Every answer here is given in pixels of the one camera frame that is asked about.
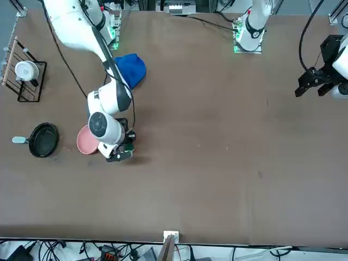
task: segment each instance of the frying pan handle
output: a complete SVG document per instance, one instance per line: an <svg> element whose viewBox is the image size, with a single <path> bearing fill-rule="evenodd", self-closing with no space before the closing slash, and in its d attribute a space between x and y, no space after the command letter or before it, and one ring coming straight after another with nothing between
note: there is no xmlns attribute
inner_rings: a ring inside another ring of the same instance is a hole
<svg viewBox="0 0 348 261"><path fill-rule="evenodd" d="M29 143L29 139L27 139L26 137L14 136L12 138L12 142L16 143L16 144L28 144Z"/></svg>

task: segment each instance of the black frying pan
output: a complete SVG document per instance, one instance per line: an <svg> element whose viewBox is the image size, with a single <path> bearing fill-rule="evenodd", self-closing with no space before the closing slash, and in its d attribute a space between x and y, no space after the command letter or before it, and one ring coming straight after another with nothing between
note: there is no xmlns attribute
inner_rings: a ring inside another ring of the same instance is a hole
<svg viewBox="0 0 348 261"><path fill-rule="evenodd" d="M58 140L59 135L56 126L48 122L38 125L29 139L20 136L12 138L13 143L29 144L30 152L38 158L50 156L56 149Z"/></svg>

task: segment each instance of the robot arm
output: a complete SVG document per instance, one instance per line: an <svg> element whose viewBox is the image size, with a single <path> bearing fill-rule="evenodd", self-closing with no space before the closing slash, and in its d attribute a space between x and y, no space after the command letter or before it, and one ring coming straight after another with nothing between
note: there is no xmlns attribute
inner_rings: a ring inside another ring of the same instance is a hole
<svg viewBox="0 0 348 261"><path fill-rule="evenodd" d="M243 28L237 38L237 44L246 51L258 48L268 17L272 11L270 0L253 0L252 7L243 17Z"/></svg>
<svg viewBox="0 0 348 261"><path fill-rule="evenodd" d="M132 94L108 48L113 40L109 13L101 11L97 0L82 1L44 0L43 6L59 40L73 49L94 52L111 77L110 83L88 94L88 126L107 161L120 161L132 157L135 133L128 130L126 119L114 119L112 114L127 110Z"/></svg>
<svg viewBox="0 0 348 261"><path fill-rule="evenodd" d="M299 78L296 97L302 96L309 88L317 87L318 95L331 92L334 98L348 98L348 35L329 35L320 45L324 66L310 67Z"/></svg>
<svg viewBox="0 0 348 261"><path fill-rule="evenodd" d="M127 110L132 96L108 49L112 41L109 13L100 10L97 0L87 0L84 7L79 0L44 0L44 3L59 40L73 49L94 52L111 77L110 83L88 94L90 114Z"/></svg>

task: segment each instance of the black cable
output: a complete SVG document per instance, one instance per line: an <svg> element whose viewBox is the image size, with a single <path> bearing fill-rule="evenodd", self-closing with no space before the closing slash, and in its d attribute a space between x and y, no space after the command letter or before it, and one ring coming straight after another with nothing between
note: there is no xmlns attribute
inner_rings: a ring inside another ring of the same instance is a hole
<svg viewBox="0 0 348 261"><path fill-rule="evenodd" d="M310 15L306 25L304 26L304 29L302 31L302 34L301 34L301 37L300 37L300 43L299 43L299 58L300 58L300 63L302 65L302 67L304 68L304 70L309 73L312 77L314 78L319 78L319 79L329 79L329 77L324 77L324 76L319 76L319 75L316 75L314 74L313 72L311 72L306 66L305 66L305 63L303 62L303 59L302 59L302 43L303 43L303 37L304 37L304 34L306 33L307 31L307 28L310 24L310 22L312 21L314 15L316 14L316 12L318 11L318 9L320 8L320 6L323 4L325 0L320 0L319 4L316 6L316 8L314 9L313 13Z"/></svg>
<svg viewBox="0 0 348 261"><path fill-rule="evenodd" d="M320 55L321 55L321 52L318 54L318 57L316 58L316 62L315 62L315 64L314 64L314 66L313 66L313 67L315 67L315 66L316 66L316 64L318 63Z"/></svg>
<svg viewBox="0 0 348 261"><path fill-rule="evenodd" d="M52 30L51 24L50 24L50 22L49 22L49 18L48 18L48 14L47 14L47 9L46 9L45 4L44 4L43 1L42 1L42 7L43 7L43 13L45 14L46 22L47 22L48 27L49 27L49 31L50 31L51 34L52 34L53 41L54 41L54 43L55 43L55 45L56 45L56 47L57 47L57 49L58 49L58 52L59 52L59 54L60 54L60 57L62 58L62 60L63 60L63 62L65 63L66 67L69 69L69 71L70 71L72 77L74 78L74 80L75 80L77 86L79 87L80 91L82 92L83 96L85 96L85 98L87 98L86 93L82 90L82 87L81 87L80 83L77 81L77 78L76 78L75 74L72 72L72 70L71 70L69 64L68 64L67 61L65 60L65 58L64 58L64 56L63 56L63 54L62 54L62 52L61 52L61 50L60 50L60 48L59 48L59 45L58 45L57 40L56 40L56 38L55 38L55 36L54 36L54 33L53 33L53 30Z"/></svg>
<svg viewBox="0 0 348 261"><path fill-rule="evenodd" d="M163 11L164 10L164 0L160 1L159 6L160 6L160 10Z"/></svg>
<svg viewBox="0 0 348 261"><path fill-rule="evenodd" d="M278 250L276 250L276 251L277 251L277 254L273 254L272 251L270 251L271 255L274 256L274 257L283 257L283 256L286 256L288 253L291 252L291 250L287 250L286 252L280 254Z"/></svg>
<svg viewBox="0 0 348 261"><path fill-rule="evenodd" d="M112 76L111 74L109 74L107 72L107 75L110 76L111 78L115 79L116 81L118 81L120 84L122 84L125 88L127 88L127 90L130 92L130 97L132 98L132 105L133 105L133 125L132 125L132 129L134 129L135 126L135 102L134 102L134 97L133 97L133 93L132 90L122 82L122 80L118 80L116 79L114 76Z"/></svg>
<svg viewBox="0 0 348 261"><path fill-rule="evenodd" d="M226 7L228 7L228 5L233 5L235 2L235 0L229 0L228 3L220 10L220 12L224 11L226 9Z"/></svg>
<svg viewBox="0 0 348 261"><path fill-rule="evenodd" d="M230 31L238 32L237 29L233 29L233 28L230 28L230 27L221 26L221 25L219 25L219 24L212 23L212 22L209 22L209 21L207 21L207 20L200 19L200 18L198 18L198 17L187 16L187 18L195 19L195 20L198 20L198 21L201 21L201 22L204 22L204 23L209 23L209 24L211 24L212 26L220 27L220 28L223 28L223 29L225 29L225 30L230 30Z"/></svg>
<svg viewBox="0 0 348 261"><path fill-rule="evenodd" d="M82 9L83 13L85 14L85 16L87 17L88 21L92 24L93 27L96 27L96 25L92 22L91 18L89 18L89 15L88 15L86 9L82 6L81 0L79 0L79 3L81 6L81 9Z"/></svg>
<svg viewBox="0 0 348 261"><path fill-rule="evenodd" d="M119 247L116 248L116 250L120 249L120 251L122 251L122 249L124 249L126 246L128 246L128 244L119 246ZM113 252L113 251L114 251L114 250L109 250L109 251L105 252L105 253L104 253L104 256L105 256L106 254L108 254L108 253Z"/></svg>
<svg viewBox="0 0 348 261"><path fill-rule="evenodd" d="M128 247L129 247L129 246L130 246L130 245L127 244L127 245L125 245L124 247L120 248L119 255L118 255L119 258L125 257L125 255L127 254ZM122 250L123 250L124 248L126 248L126 250L125 250L125 253L122 255Z"/></svg>
<svg viewBox="0 0 348 261"><path fill-rule="evenodd" d="M88 254L87 254L86 242L83 242L82 245L83 245L83 250L84 250L84 252L85 252L85 254L86 254L87 259L88 259L89 261L92 261L92 259L91 259L91 258L88 256Z"/></svg>
<svg viewBox="0 0 348 261"><path fill-rule="evenodd" d="M26 246L29 245L31 242L33 242L33 241L27 242L27 243L24 245L24 248L26 248Z"/></svg>
<svg viewBox="0 0 348 261"><path fill-rule="evenodd" d="M192 249L192 246L189 245L190 248L190 261L196 261L194 250Z"/></svg>
<svg viewBox="0 0 348 261"><path fill-rule="evenodd" d="M117 256L116 248L114 247L114 244L113 244L113 243L111 243L111 247L112 247L112 249L114 250L115 256Z"/></svg>
<svg viewBox="0 0 348 261"><path fill-rule="evenodd" d="M233 23L235 19L228 19L222 12L216 11L215 13L219 14L222 16L223 19L225 19L227 22Z"/></svg>
<svg viewBox="0 0 348 261"><path fill-rule="evenodd" d="M246 9L244 14L246 14L251 8L252 8L252 6L250 6L248 9Z"/></svg>
<svg viewBox="0 0 348 261"><path fill-rule="evenodd" d="M92 244L99 249L99 251L102 251L103 250L103 247L102 246L97 246L96 243L92 242Z"/></svg>
<svg viewBox="0 0 348 261"><path fill-rule="evenodd" d="M348 27L347 27L347 26L344 26L344 25L343 25L343 19L344 19L344 17L345 17L346 15L348 15L348 14L345 14L345 15L342 17L341 24L342 24L343 28L348 29Z"/></svg>
<svg viewBox="0 0 348 261"><path fill-rule="evenodd" d="M137 249L140 248L141 246L144 246L144 244L141 244L140 246L137 246L136 248L133 249L133 251L134 251L134 250L137 250ZM130 251L128 254L126 254L125 257L123 257L120 261L125 260L130 254L131 254L131 251Z"/></svg>
<svg viewBox="0 0 348 261"><path fill-rule="evenodd" d="M39 248L39 261L41 261L41 249L42 249L43 244L44 244L44 242L41 243L40 248Z"/></svg>
<svg viewBox="0 0 348 261"><path fill-rule="evenodd" d="M129 18L129 17L130 17L131 12L132 12L132 10L130 10L130 11L128 12L127 16L126 16L125 18L123 18L123 20L121 21L121 29L120 29L120 30L122 30L122 28L124 27L124 25L123 25L123 24L124 24L125 20L126 20L127 18Z"/></svg>
<svg viewBox="0 0 348 261"><path fill-rule="evenodd" d="M232 253L232 259L231 259L231 261L234 261L234 253L235 253L235 249L236 249L236 247L233 249L233 253Z"/></svg>
<svg viewBox="0 0 348 261"><path fill-rule="evenodd" d="M129 251L130 256L129 256L129 258L130 258L131 261L135 261L135 259L134 259L133 256L131 255L131 253L132 253L132 251L133 251L132 245L129 245L129 248L130 248L130 251Z"/></svg>
<svg viewBox="0 0 348 261"><path fill-rule="evenodd" d="M105 83L107 83L107 79L108 79L108 74L106 73L106 74L105 74L105 79L104 79L103 85L105 85Z"/></svg>
<svg viewBox="0 0 348 261"><path fill-rule="evenodd" d="M53 254L53 257L54 257L54 260L55 261L60 261L60 259L57 257L57 255L54 253L54 249L56 248L56 246L58 245L57 242L53 243L53 245L51 245L50 242L47 242L49 244L49 249L51 251L51 254L49 255L49 258L51 258L52 254Z"/></svg>
<svg viewBox="0 0 348 261"><path fill-rule="evenodd" d="M46 255L47 255L47 257L48 257L48 255L49 255L48 253L49 253L49 249L46 250L45 254L43 255L42 260L45 260L45 256L46 256Z"/></svg>
<svg viewBox="0 0 348 261"><path fill-rule="evenodd" d="M51 259L51 256L53 255L54 257L54 260L55 261L60 261L60 259L57 257L57 255L54 253L54 249L59 245L58 242L55 242L53 243L53 245L51 245L51 243L48 241L48 242L45 242L45 246L47 247L47 251L49 251L49 255L47 255L47 258L46 260L48 260L48 257Z"/></svg>

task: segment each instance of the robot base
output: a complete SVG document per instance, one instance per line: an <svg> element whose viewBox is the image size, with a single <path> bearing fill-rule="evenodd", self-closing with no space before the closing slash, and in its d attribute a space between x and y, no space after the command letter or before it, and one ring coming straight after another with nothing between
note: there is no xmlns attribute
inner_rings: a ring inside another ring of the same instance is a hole
<svg viewBox="0 0 348 261"><path fill-rule="evenodd" d="M259 46L254 51L246 51L240 46L240 44L237 41L237 38L239 37L240 32L243 29L242 17L238 18L235 22L232 23L232 28L238 30L238 32L233 32L233 52L234 53L258 53L258 54L262 53L262 39L263 39L263 35L265 31L262 32Z"/></svg>

